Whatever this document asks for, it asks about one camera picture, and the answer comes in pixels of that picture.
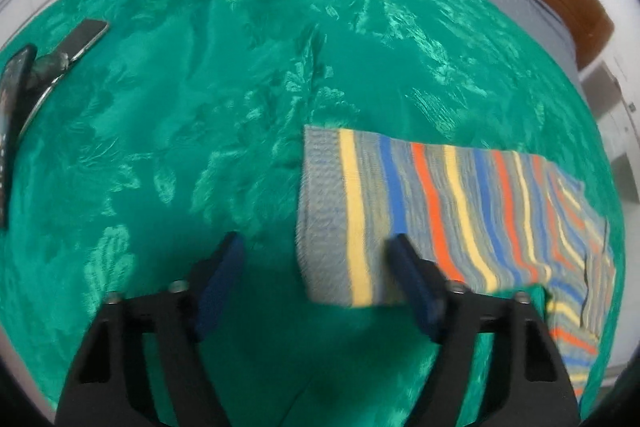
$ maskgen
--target green velvet blanket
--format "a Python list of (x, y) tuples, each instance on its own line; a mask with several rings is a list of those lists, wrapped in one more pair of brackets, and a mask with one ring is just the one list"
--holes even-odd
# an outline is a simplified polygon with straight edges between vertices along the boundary
[[(247, 266), (200, 348), (234, 427), (402, 425), (436, 346), (404, 307), (305, 298), (294, 233), (303, 125), (313, 124), (537, 153), (586, 182), (618, 269), (588, 410), (620, 307), (622, 213), (588, 108), (495, 6), (59, 0), (1, 62), (25, 42), (52, 49), (85, 17), (111, 29), (26, 134), (0, 237), (0, 319), (52, 403), (106, 291), (156, 292), (239, 230)], [(478, 342), (460, 425), (478, 411), (489, 349)]]

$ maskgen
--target striped sweater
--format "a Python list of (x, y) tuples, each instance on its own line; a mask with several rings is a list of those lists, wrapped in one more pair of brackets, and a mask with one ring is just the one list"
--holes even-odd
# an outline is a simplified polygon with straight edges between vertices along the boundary
[(395, 233), (478, 293), (542, 284), (546, 323), (582, 392), (615, 268), (580, 182), (538, 155), (306, 127), (298, 260), (310, 299), (401, 301), (382, 253)]

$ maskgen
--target bolt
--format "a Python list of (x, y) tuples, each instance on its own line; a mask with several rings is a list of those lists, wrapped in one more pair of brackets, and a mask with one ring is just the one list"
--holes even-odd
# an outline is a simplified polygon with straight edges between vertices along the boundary
[(118, 292), (109, 292), (104, 296), (105, 304), (118, 304), (122, 302), (122, 295)]
[(183, 280), (173, 281), (169, 285), (169, 293), (186, 292), (188, 289), (189, 289), (189, 283)]
[(516, 292), (513, 298), (520, 304), (531, 304), (531, 297), (529, 297), (527, 292)]
[(451, 293), (466, 293), (469, 291), (469, 286), (460, 281), (447, 281), (447, 290)]

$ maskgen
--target green bedspread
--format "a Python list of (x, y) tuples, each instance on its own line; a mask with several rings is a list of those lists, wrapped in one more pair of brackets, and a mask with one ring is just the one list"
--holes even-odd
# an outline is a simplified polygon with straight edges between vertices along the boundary
[[(402, 425), (436, 346), (404, 307), (305, 298), (294, 232), (314, 124), (538, 153), (586, 182), (618, 267), (588, 410), (622, 295), (620, 204), (588, 108), (491, 3), (59, 0), (1, 62), (25, 42), (52, 49), (85, 17), (111, 29), (21, 144), (0, 238), (0, 319), (52, 403), (107, 290), (158, 291), (239, 230), (246, 270), (200, 348), (234, 427)], [(460, 425), (477, 412), (489, 346), (478, 342)]]

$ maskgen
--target crumpled fabric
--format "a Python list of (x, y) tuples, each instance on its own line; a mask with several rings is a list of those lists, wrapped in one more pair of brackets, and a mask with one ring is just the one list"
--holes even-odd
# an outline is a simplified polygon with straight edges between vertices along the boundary
[[(106, 291), (154, 293), (238, 230), (244, 274), (199, 347), (231, 423), (402, 425), (437, 346), (404, 307), (306, 299), (305, 124), (537, 153), (585, 182), (617, 268), (585, 396), (597, 389), (624, 274), (609, 164), (562, 71), (487, 0), (59, 0), (1, 62), (26, 42), (53, 49), (85, 17), (111, 29), (25, 135), (0, 237), (0, 319), (53, 404)], [(489, 349), (483, 335), (460, 425), (477, 414)], [(153, 342), (146, 352), (170, 423)]]

